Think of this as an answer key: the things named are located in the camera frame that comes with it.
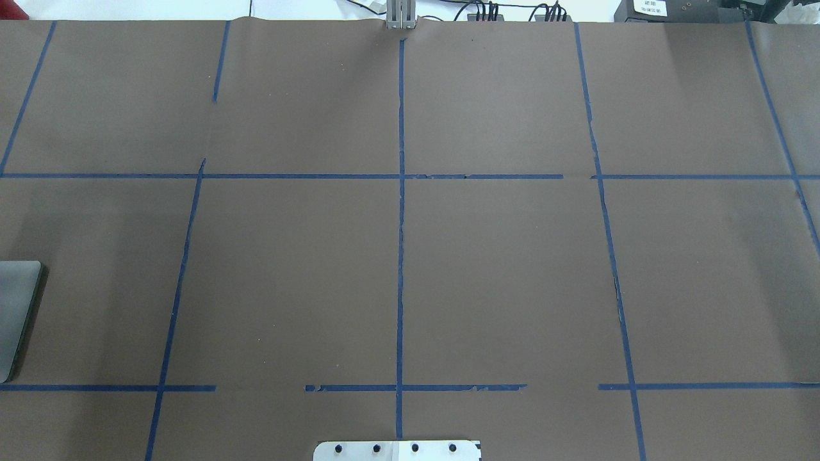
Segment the black box device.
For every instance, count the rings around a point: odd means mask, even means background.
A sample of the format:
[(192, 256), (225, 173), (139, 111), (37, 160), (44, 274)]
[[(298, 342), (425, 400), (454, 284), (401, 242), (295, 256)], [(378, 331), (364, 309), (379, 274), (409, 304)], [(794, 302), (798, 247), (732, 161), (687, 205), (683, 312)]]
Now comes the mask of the black box device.
[(613, 22), (732, 24), (744, 22), (746, 13), (732, 1), (621, 1)]

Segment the aluminium frame post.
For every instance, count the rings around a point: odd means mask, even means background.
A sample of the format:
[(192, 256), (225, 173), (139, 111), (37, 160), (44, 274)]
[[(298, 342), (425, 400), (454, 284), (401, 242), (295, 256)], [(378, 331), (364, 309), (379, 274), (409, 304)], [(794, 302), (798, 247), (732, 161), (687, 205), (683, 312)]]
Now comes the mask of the aluminium frame post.
[(387, 29), (416, 29), (418, 13), (415, 0), (387, 0)]

